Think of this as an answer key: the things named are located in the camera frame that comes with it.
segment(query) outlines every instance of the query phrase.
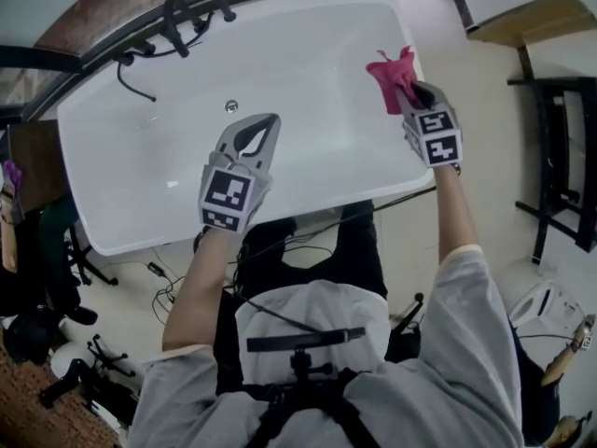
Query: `bathtub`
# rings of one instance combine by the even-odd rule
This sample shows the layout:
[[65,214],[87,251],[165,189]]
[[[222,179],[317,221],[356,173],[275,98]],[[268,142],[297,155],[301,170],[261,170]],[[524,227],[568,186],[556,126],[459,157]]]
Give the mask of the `bathtub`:
[[[103,255],[194,237],[202,166],[228,125],[277,113],[271,192],[254,222],[410,191],[432,175],[365,70],[412,45],[397,0],[259,0],[218,13],[201,44],[116,64],[59,106],[65,166],[90,243]],[[180,25],[185,41],[194,34]],[[161,36],[158,51],[172,46]],[[415,69],[422,77],[418,61]],[[226,109],[228,101],[236,112]]]

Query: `brown carpet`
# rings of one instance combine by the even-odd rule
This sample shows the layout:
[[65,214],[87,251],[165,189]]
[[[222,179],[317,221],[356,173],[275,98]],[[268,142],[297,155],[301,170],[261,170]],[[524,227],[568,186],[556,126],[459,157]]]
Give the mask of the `brown carpet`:
[[0,447],[112,448],[118,443],[114,431],[85,409],[77,393],[64,395],[51,410],[42,407],[39,391],[56,381],[49,365],[16,365],[1,338]]

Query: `red cloth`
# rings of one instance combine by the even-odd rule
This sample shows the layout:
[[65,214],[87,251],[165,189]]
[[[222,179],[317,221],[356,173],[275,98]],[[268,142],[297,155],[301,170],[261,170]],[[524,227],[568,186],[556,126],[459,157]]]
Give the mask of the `red cloth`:
[[410,47],[404,47],[400,51],[399,60],[390,60],[385,51],[378,50],[378,53],[385,58],[385,62],[373,62],[367,65],[367,71],[380,84],[383,100],[389,115],[401,115],[402,108],[396,97],[396,88],[401,87],[414,107],[421,107],[419,99],[412,90],[412,83],[417,80],[417,74],[414,72],[412,63],[414,62],[414,53]]

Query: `tile floor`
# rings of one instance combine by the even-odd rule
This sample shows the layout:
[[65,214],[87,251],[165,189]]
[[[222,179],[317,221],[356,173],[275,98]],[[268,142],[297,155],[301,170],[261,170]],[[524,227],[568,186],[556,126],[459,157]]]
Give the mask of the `tile floor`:
[[[512,260],[529,256],[535,240],[535,222],[514,207],[517,199],[533,198],[528,188],[537,186],[538,167],[533,158],[535,136],[525,128],[532,119],[523,109],[519,90],[506,84],[508,77],[520,73],[517,52],[466,40],[452,0],[400,0],[400,5],[424,78],[441,87],[457,108],[464,128],[462,179],[481,244],[498,271]],[[376,213],[376,225],[390,309],[399,313],[416,292],[428,294],[432,287],[437,268],[435,195]],[[333,248],[335,232],[318,236],[312,244]],[[190,240],[156,250],[165,262],[161,266],[172,269],[172,277],[185,274],[191,260]],[[321,250],[301,249],[287,254],[286,260],[308,266],[325,256]],[[157,258],[145,250],[109,259],[93,255],[91,260],[102,267]],[[84,343],[99,332],[110,349],[128,352],[131,362],[138,365],[160,350],[162,324],[151,302],[167,283],[139,263],[110,265],[104,271],[117,276],[119,286],[94,281],[80,290],[83,303],[100,314],[98,323],[81,328],[69,322],[67,335]],[[160,308],[158,314],[165,317]]]

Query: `black hair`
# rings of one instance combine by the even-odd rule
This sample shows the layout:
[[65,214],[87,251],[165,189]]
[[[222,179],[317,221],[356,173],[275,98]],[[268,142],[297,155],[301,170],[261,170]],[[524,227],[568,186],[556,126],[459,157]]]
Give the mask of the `black hair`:
[[572,432],[572,435],[570,435],[565,441],[563,441],[560,444],[556,445],[556,448],[572,448],[575,443],[580,439],[580,435],[582,435],[582,425],[583,422],[589,422],[590,419],[593,416],[593,412],[590,411],[588,412],[585,416],[583,416],[580,420],[578,420],[578,427],[576,427],[576,430],[574,430]]

